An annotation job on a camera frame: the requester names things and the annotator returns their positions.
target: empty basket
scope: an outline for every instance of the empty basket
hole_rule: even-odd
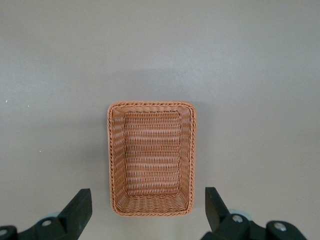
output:
[[[182,216],[194,203],[196,110],[183,101],[108,109],[110,200],[122,216]]]

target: screw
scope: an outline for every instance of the screw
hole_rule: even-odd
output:
[[[7,229],[0,230],[0,236],[6,235],[8,233]]]
[[[278,229],[279,231],[281,231],[281,232],[287,231],[286,226],[283,225],[281,222],[276,222],[276,223],[274,224],[274,227],[275,227],[276,229]]]
[[[45,227],[45,226],[50,225],[51,223],[52,223],[51,220],[46,220],[46,221],[44,221],[44,222],[41,224],[41,226],[42,226],[42,227]]]
[[[242,223],[244,220],[242,219],[242,217],[240,217],[239,215],[233,215],[232,217],[233,221],[235,221],[236,223]]]

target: woven wicker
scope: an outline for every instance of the woven wicker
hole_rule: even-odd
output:
[[[194,203],[196,110],[183,101],[108,109],[110,200],[122,216],[182,216]]]

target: brown woven basket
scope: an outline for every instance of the brown woven basket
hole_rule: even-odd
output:
[[[182,216],[194,203],[195,108],[122,101],[108,109],[110,200],[122,216]]]

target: basket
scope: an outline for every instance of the basket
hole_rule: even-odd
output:
[[[182,216],[194,203],[196,110],[183,101],[108,109],[110,200],[122,216]]]

